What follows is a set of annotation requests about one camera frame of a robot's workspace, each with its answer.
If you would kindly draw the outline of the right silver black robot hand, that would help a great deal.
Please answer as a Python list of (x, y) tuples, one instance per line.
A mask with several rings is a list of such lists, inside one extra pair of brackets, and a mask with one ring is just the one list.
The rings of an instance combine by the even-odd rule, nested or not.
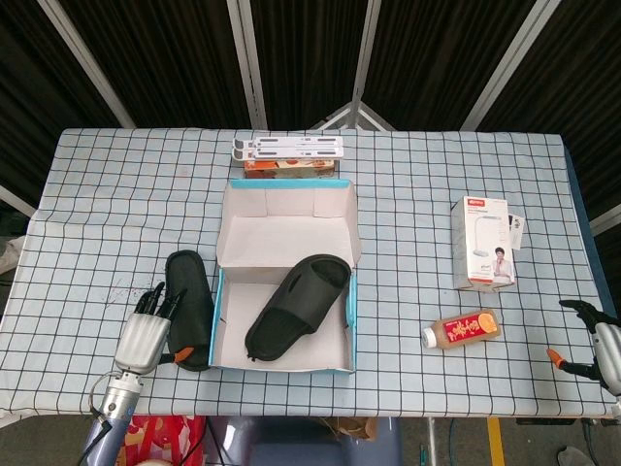
[(562, 307), (576, 311), (591, 336), (595, 356), (592, 364), (569, 362), (557, 351), (547, 349), (552, 364), (559, 370), (597, 381), (611, 395), (620, 397), (620, 319), (597, 310), (582, 300), (560, 300)]

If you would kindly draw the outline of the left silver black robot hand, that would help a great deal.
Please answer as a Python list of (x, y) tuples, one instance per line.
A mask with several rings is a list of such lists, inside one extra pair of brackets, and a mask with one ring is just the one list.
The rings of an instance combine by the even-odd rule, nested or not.
[(193, 352), (191, 348), (164, 352), (171, 325), (186, 294), (183, 289), (176, 295), (165, 297), (158, 305), (164, 285), (160, 282), (147, 290), (127, 319), (114, 356), (115, 366), (122, 372), (143, 376), (160, 364), (181, 362)]

